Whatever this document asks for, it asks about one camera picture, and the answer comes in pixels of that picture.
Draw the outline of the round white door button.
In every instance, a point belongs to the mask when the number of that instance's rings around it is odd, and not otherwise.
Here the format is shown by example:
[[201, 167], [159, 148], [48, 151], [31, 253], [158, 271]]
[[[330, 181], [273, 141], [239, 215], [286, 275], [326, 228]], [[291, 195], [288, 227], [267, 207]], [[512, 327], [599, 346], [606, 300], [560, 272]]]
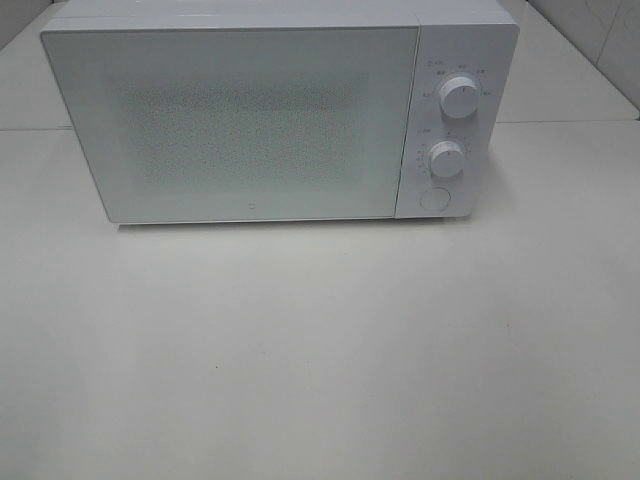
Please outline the round white door button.
[[451, 201], [450, 192], [444, 187], [431, 187], [420, 197], [420, 206], [426, 211], [434, 214], [444, 212]]

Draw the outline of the white microwave door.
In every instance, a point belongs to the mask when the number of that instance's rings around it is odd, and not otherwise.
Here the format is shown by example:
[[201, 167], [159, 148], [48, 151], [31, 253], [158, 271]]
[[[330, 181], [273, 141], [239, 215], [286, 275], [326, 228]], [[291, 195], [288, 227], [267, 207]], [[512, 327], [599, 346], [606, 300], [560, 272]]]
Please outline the white microwave door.
[[412, 27], [42, 36], [116, 224], [389, 218]]

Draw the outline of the white microwave oven body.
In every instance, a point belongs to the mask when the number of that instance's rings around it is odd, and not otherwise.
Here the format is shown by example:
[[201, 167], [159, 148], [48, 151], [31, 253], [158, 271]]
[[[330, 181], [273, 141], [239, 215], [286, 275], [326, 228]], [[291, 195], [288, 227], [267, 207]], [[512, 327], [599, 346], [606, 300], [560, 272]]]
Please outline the white microwave oven body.
[[[75, 31], [401, 27], [416, 28], [418, 38], [393, 216], [191, 223], [465, 217], [479, 196], [519, 35], [516, 21], [495, 1], [71, 1], [44, 27], [40, 39], [43, 45], [46, 32]], [[478, 109], [464, 119], [445, 116], [437, 96], [443, 80], [456, 73], [468, 73], [480, 83]], [[435, 177], [428, 152], [447, 140], [462, 146], [464, 168], [455, 177]], [[449, 206], [440, 214], [420, 206], [421, 195], [431, 187], [444, 187], [451, 194]]]

